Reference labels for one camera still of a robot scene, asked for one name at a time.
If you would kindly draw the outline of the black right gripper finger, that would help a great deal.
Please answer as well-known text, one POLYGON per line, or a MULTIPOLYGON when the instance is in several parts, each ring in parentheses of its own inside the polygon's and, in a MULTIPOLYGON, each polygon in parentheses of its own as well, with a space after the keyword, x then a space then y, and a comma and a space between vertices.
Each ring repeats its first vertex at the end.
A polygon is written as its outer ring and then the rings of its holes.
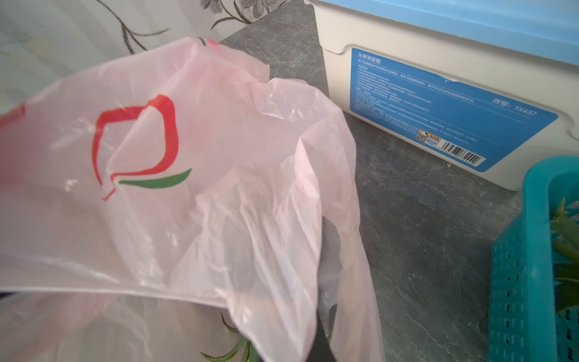
POLYGON ((334 224, 322 219, 322 246, 318 268, 317 329, 307 361, 336 361, 330 343, 338 305, 341 238, 334 224))

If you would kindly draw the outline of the pink printed plastic bag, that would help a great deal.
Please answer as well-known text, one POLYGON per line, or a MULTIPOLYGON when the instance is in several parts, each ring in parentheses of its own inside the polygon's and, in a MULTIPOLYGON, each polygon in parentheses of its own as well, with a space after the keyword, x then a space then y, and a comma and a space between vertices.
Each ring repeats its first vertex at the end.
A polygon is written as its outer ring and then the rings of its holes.
POLYGON ((356 144, 304 81, 182 39, 1 118, 3 361, 305 361, 322 219, 337 361, 383 361, 356 144))

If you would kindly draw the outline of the pineapple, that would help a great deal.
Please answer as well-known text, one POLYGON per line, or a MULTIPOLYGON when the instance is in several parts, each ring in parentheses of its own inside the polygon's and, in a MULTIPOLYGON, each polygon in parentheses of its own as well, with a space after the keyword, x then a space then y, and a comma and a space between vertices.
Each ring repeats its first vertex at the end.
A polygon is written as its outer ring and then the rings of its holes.
POLYGON ((551 214, 552 249, 566 259, 553 264, 556 314, 578 307, 578 219, 569 217, 563 198, 551 214))

